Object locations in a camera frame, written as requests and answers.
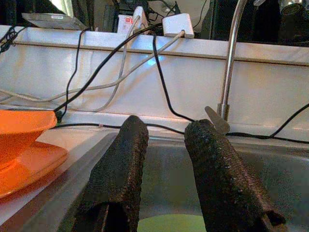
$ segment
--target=faucet spout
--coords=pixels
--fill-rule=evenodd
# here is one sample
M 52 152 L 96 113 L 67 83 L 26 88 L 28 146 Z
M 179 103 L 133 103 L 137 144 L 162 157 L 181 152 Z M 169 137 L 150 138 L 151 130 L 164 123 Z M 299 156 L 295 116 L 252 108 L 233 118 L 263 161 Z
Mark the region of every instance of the faucet spout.
M 221 91 L 221 100 L 220 100 L 220 103 L 218 104 L 218 109 L 217 109 L 218 115 L 220 115 L 225 121 L 227 121 L 228 119 L 228 112 L 229 112 L 228 97 L 229 97 L 229 92 L 230 92 L 230 87 L 231 87 L 237 34 L 238 34 L 241 16 L 242 16 L 243 10 L 245 9 L 245 5 L 247 1 L 248 0 L 238 0 L 236 9 L 233 15 L 233 20 L 232 20 L 232 25 L 231 25 L 231 30 L 230 30 L 227 58 L 226 58 L 226 63 L 225 63 L 225 74 L 224 74 L 222 91 Z

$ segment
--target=white charger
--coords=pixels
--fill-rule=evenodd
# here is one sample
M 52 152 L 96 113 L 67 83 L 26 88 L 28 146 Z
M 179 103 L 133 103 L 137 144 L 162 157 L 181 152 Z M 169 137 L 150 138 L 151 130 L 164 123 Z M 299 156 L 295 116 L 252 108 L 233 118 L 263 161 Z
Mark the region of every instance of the white charger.
M 164 36 L 175 37 L 184 30 L 185 38 L 194 38 L 190 15 L 187 13 L 165 17 L 162 20 Z
M 137 22 L 136 24 L 136 29 L 134 30 L 134 32 L 143 29 L 143 28 L 147 28 L 148 27 L 148 22 L 147 22 L 147 18 L 144 12 L 144 9 L 141 6 L 136 7 L 134 13 L 133 13 L 133 20 L 137 17 L 140 16 L 140 20 Z

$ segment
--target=power cord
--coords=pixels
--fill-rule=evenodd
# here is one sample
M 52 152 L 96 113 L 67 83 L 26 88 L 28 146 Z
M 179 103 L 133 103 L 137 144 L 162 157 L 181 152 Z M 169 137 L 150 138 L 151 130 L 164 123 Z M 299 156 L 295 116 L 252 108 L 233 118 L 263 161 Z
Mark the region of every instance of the power cord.
M 193 122 L 194 120 L 187 117 L 187 116 L 184 116 L 184 115 L 181 115 L 181 114 L 178 114 L 177 112 L 174 111 L 171 103 L 170 103 L 170 99 L 169 99 L 169 94 L 168 94 L 168 91 L 167 91 L 167 88 L 166 88 L 166 85 L 165 85 L 165 81 L 164 81 L 164 76 L 163 76 L 163 72 L 162 72 L 162 69 L 161 69 L 161 65 L 160 65 L 160 61 L 159 61 L 159 57 L 158 57 L 158 53 L 156 51 L 156 36 L 154 36 L 153 38 L 153 49 L 154 49 L 154 57 L 155 57 L 155 60 L 156 60 L 156 63 L 157 63 L 157 66 L 158 66 L 158 70 L 159 70 L 159 73 L 160 73 L 160 78 L 161 78 L 161 82 L 162 82 L 162 85 L 163 85 L 163 89 L 164 89 L 164 93 L 165 93 L 165 96 L 166 96 L 166 99 L 167 99 L 167 102 L 168 102 L 168 105 L 169 105 L 169 109 L 170 111 L 176 115 L 176 116 L 179 116 L 179 117 L 182 117 L 184 119 L 187 119 L 188 121 L 191 121 Z M 290 121 L 292 121 L 298 114 L 300 114 L 302 111 L 304 111 L 305 109 L 307 109 L 309 107 L 309 104 L 306 104 L 305 106 L 303 106 L 301 109 L 299 109 L 298 111 L 296 111 L 291 117 L 289 117 L 289 119 L 282 124 L 282 126 L 279 127 L 279 129 L 277 129 L 273 134 L 271 134 L 270 136 L 267 136 L 267 135 L 253 135 L 253 134 L 248 134 L 248 133 L 242 133 L 242 132 L 232 132 L 232 133 L 227 133 L 226 135 L 229 135 L 229 136 L 239 136 L 239 137 L 250 137 L 250 138 L 257 138 L 257 139 L 277 139 L 277 140 L 285 140 L 285 141 L 289 141 L 289 142 L 295 142 L 295 143 L 302 143 L 302 144 L 309 144 L 308 141 L 302 141 L 302 140 L 294 140 L 294 139 L 287 139 L 287 138 L 281 138 L 281 137 L 276 137 L 275 135 L 277 135 Z
M 78 98 L 87 88 L 88 86 L 92 83 L 92 81 L 96 78 L 98 72 L 101 70 L 101 68 L 112 58 L 112 56 L 119 51 L 119 49 L 121 47 L 123 47 L 125 44 L 127 44 L 129 41 L 131 41 L 133 38 L 135 38 L 136 36 L 143 34 L 146 31 L 149 31 L 153 28 L 156 28 L 158 26 L 161 26 L 162 24 L 155 24 L 153 26 L 150 26 L 148 28 L 142 29 L 140 31 L 138 31 L 137 33 L 131 35 L 130 37 L 128 37 L 126 40 L 124 40 L 121 44 L 119 44 L 100 64 L 99 66 L 96 68 L 96 70 L 94 71 L 94 73 L 92 74 L 92 76 L 89 78 L 89 80 L 86 82 L 86 84 L 70 99 L 68 99 L 67 101 L 65 101 L 63 104 L 61 104 L 59 107 L 57 107 L 56 109 L 54 109 L 54 112 L 59 111 L 62 107 L 65 107 L 67 104 L 69 104 L 70 102 L 72 102 L 73 100 L 75 100 L 76 98 Z
M 169 12 L 166 14 L 166 17 L 169 16 L 169 14 L 172 13 L 172 12 L 175 14 L 174 9 L 175 9 L 175 7 L 176 7 L 177 5 L 178 5 L 177 2 L 175 1 L 175 5 L 169 10 Z
M 53 129 L 58 129 L 58 128 L 64 128 L 64 127 L 78 127 L 78 126 L 94 126 L 94 127 L 105 127 L 105 128 L 113 128 L 113 129 L 120 129 L 121 126 L 111 126 L 111 125 L 105 125 L 105 124 L 99 124 L 99 123 L 70 123 L 70 124 L 62 124 L 62 125 L 57 125 L 55 126 Z M 166 126 L 162 126 L 162 125 L 158 125 L 158 124 L 153 124 L 153 123 L 146 123 L 147 127 L 158 127 L 158 128 L 163 128 L 178 134 L 184 134 L 184 132 L 179 131 L 179 130 L 175 130 L 173 128 L 170 127 L 166 127 Z
M 194 122 L 193 119 L 187 117 L 187 116 L 184 116 L 184 115 L 181 115 L 179 113 L 177 113 L 171 103 L 170 103 L 170 99 L 169 99 L 169 93 L 168 93 L 168 90 L 166 88 L 166 84 L 165 84 L 165 80 L 164 80 L 164 76 L 163 76 L 163 72 L 162 72 L 162 69 L 161 69 L 161 65 L 160 65 L 160 61 L 159 61 L 159 56 L 158 56 L 158 51 L 157 51 L 157 48 L 156 48 L 156 35 L 154 35 L 154 38 L 153 38 L 153 49 L 154 49 L 154 57 L 155 57 L 155 61 L 156 61 L 156 64 L 158 66 L 158 70 L 159 70 L 159 74 L 160 74 L 160 78 L 161 78 L 161 82 L 162 82 L 162 85 L 163 85 L 163 89 L 164 89 L 164 93 L 165 93 L 165 97 L 166 97 L 166 100 L 168 102 L 168 105 L 169 105 L 169 110 L 175 115 L 175 116 L 178 116 L 178 117 L 182 117 L 190 122 Z
M 201 22 L 201 20 L 202 20 L 203 10 L 204 10 L 204 7 L 205 7 L 205 5 L 206 5 L 206 2 L 207 2 L 207 0 L 204 1 L 203 7 L 202 7 L 202 10 L 201 10 L 201 14 L 199 15 L 199 20 L 198 20 L 198 22 L 193 26 L 193 29 L 196 28 L 196 27 L 199 25 L 199 23 Z
M 167 49 L 173 43 L 175 43 L 179 38 L 180 38 L 179 35 L 175 36 L 172 40 L 170 40 L 168 43 L 166 43 L 164 46 L 162 46 L 160 49 L 158 49 L 158 53 L 163 52 L 165 49 Z M 118 85 L 119 83 L 124 81 L 132 72 L 134 72 L 142 64 L 144 64 L 147 61 L 149 61 L 150 59 L 152 59 L 154 56 L 155 56 L 154 53 L 152 53 L 148 57 L 144 58 L 140 63 L 134 65 L 128 72 L 126 72 L 126 74 L 122 75 L 121 78 L 118 78 L 118 80 L 116 80 L 116 81 L 114 81 L 112 83 L 108 83 L 108 84 L 104 84 L 104 85 L 100 85 L 100 86 L 88 87 L 85 91 L 91 91 L 91 90 L 97 90 L 97 89 L 105 89 L 105 88 L 110 88 L 110 87 Z M 80 90 L 80 88 L 72 89 L 72 90 L 69 91 L 69 94 L 76 93 L 79 90 Z M 4 89 L 0 89 L 0 92 L 8 94 L 8 95 L 11 95 L 12 97 L 21 98 L 21 99 L 24 99 L 24 100 L 27 100 L 27 101 L 31 101 L 31 102 L 52 102 L 54 104 L 57 104 L 57 103 L 53 102 L 53 100 L 66 96 L 66 92 L 63 92 L 63 93 L 57 94 L 55 96 L 52 96 L 52 97 L 50 97 L 48 99 L 39 99 L 37 97 L 33 97 L 33 96 L 30 96 L 30 95 L 26 95 L 26 94 L 18 94 L 18 93 L 14 93 L 14 92 L 11 92 L 11 91 L 4 90 Z M 5 98 L 1 99 L 0 102 L 4 101 L 4 100 L 7 100 L 7 99 L 8 98 L 5 97 Z M 90 110 L 90 109 L 85 110 L 85 109 L 79 109 L 79 108 L 72 108 L 71 107 L 70 109 L 82 110 L 82 111 L 87 111 L 88 112 L 88 111 L 97 111 L 100 108 L 99 109 L 95 109 L 95 110 Z
M 256 138 L 256 139 L 277 139 L 277 140 L 284 140 L 284 141 L 289 141 L 289 142 L 294 142 L 294 143 L 301 143 L 301 144 L 309 144 L 309 141 L 302 141 L 302 140 L 295 140 L 295 139 L 287 139 L 287 138 L 281 138 L 281 137 L 276 137 L 276 135 L 283 130 L 283 128 L 286 127 L 289 122 L 291 122 L 297 115 L 299 115 L 301 112 L 309 108 L 309 103 L 304 105 L 302 108 L 297 110 L 292 116 L 290 116 L 285 123 L 283 123 L 274 133 L 271 135 L 256 135 L 256 134 L 248 134 L 248 133 L 242 133 L 242 132 L 232 132 L 232 133 L 227 133 L 226 135 L 230 136 L 238 136 L 238 137 L 248 137 L 248 138 Z
M 166 1 L 164 1 L 164 0 L 148 0 L 148 1 L 160 1 L 160 2 L 164 3 L 164 5 L 166 5 L 171 10 L 171 8 L 168 5 L 168 3 Z
M 0 39 L 0 43 L 2 43 L 5 40 L 5 42 L 3 42 L 3 44 L 1 44 L 0 46 L 0 55 L 1 53 L 4 53 L 7 50 L 9 50 L 11 45 L 14 44 L 14 40 L 17 38 L 18 34 L 27 28 L 24 27 L 20 31 L 16 32 L 15 27 L 16 26 L 10 27 L 8 31 L 5 33 L 5 35 Z
M 79 34 L 79 39 L 78 39 L 78 45 L 77 45 L 77 50 L 76 50 L 76 58 L 75 58 L 75 70 L 72 74 L 72 76 L 70 77 L 69 81 L 68 81 L 68 84 L 67 84 L 67 89 L 66 89 L 66 101 L 69 99 L 69 87 L 70 87 L 70 84 L 71 84 L 71 81 L 73 79 L 73 77 L 75 76 L 75 74 L 77 73 L 77 69 L 78 69 L 78 55 L 79 55 L 79 50 L 81 48 L 81 41 L 82 41 L 82 35 L 86 32 L 90 30 L 90 28 L 87 28 L 85 30 L 82 30 L 82 32 Z M 61 116 L 61 118 L 63 118 L 63 116 L 66 114 L 67 112 L 67 109 L 68 109 L 68 105 L 65 106 L 64 108 L 64 112 Z
M 158 19 L 159 16 L 161 16 L 162 18 L 164 18 L 163 15 L 161 15 L 161 14 L 159 14 L 158 12 L 154 11 L 151 7 L 149 7 L 149 9 L 150 9 L 149 13 L 151 13 L 151 14 L 156 14 L 155 19 L 148 18 L 150 21 L 155 22 L 155 21 Z
M 132 24 L 132 26 L 130 27 L 129 32 L 127 33 L 126 38 L 128 38 L 128 37 L 131 35 L 131 33 L 132 33 L 134 27 L 136 26 L 136 24 L 137 24 L 137 22 L 138 22 L 139 20 L 140 20 L 140 16 L 137 16 L 137 17 L 134 19 L 133 24 Z M 74 74 L 73 74 L 72 77 L 70 78 L 70 80 L 69 80 L 69 82 L 68 82 L 68 85 L 67 85 L 66 100 L 68 100 L 68 98 L 69 98 L 69 85 L 70 85 L 70 82 L 71 82 L 72 78 L 74 77 L 74 75 L 75 75 L 75 73 L 76 73 L 76 71 L 77 71 L 78 51 L 79 51 L 79 49 L 80 49 L 81 35 L 82 35 L 86 30 L 82 31 L 81 34 L 80 34 L 80 38 L 79 38 L 79 42 L 78 42 L 78 47 L 77 47 L 77 53 L 76 53 L 75 71 L 74 71 Z M 121 76 L 122 76 L 122 74 L 123 74 L 123 71 L 124 71 L 125 61 L 126 61 L 126 52 L 127 52 L 127 44 L 125 44 L 125 46 L 124 46 L 123 55 L 122 55 L 122 61 L 121 61 L 121 67 L 120 67 L 118 79 L 121 78 Z M 110 98 L 107 100 L 107 102 L 106 102 L 102 107 L 100 107 L 100 108 L 98 108 L 98 109 L 95 109 L 94 111 L 97 112 L 97 111 L 104 110 L 104 109 L 111 103 L 111 101 L 114 99 L 114 97 L 115 97 L 115 95 L 116 95 L 116 92 L 117 92 L 117 90 L 118 90 L 119 85 L 120 85 L 120 83 L 117 84 L 117 85 L 115 86 L 115 88 L 114 88 L 114 90 L 113 90 L 113 92 L 112 92 Z M 67 107 L 68 107 L 68 106 L 66 105 L 66 106 L 65 106 L 65 111 L 64 111 L 64 113 L 62 114 L 62 117 L 63 117 L 64 114 L 66 113 Z

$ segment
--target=blue light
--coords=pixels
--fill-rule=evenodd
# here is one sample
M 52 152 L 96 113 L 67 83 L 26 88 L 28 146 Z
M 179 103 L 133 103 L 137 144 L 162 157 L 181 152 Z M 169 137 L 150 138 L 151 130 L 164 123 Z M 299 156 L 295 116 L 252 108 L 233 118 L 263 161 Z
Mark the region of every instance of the blue light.
M 164 60 L 164 57 L 163 57 L 163 56 L 159 56 L 159 61 L 162 61 L 162 60 Z M 147 61 L 147 64 L 148 64 L 149 66 L 155 65 L 155 64 L 156 64 L 155 58 L 152 58 L 152 59 L 150 59 L 149 61 Z

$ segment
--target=stainless steel sink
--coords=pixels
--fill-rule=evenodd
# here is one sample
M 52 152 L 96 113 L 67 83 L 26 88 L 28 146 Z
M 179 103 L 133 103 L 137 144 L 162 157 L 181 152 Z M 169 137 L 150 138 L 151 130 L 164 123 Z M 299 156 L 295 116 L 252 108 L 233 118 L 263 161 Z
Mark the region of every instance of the stainless steel sink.
M 0 231 L 70 231 L 90 172 L 116 135 L 103 138 L 1 225 Z M 271 199 L 286 216 L 289 231 L 308 232 L 309 149 L 232 145 L 260 176 Z M 183 139 L 151 137 L 143 168 L 140 219 L 165 214 L 202 215 Z
M 233 144 L 260 176 L 290 232 L 309 231 L 309 151 Z M 151 138 L 143 169 L 140 219 L 202 215 L 193 168 L 183 140 Z

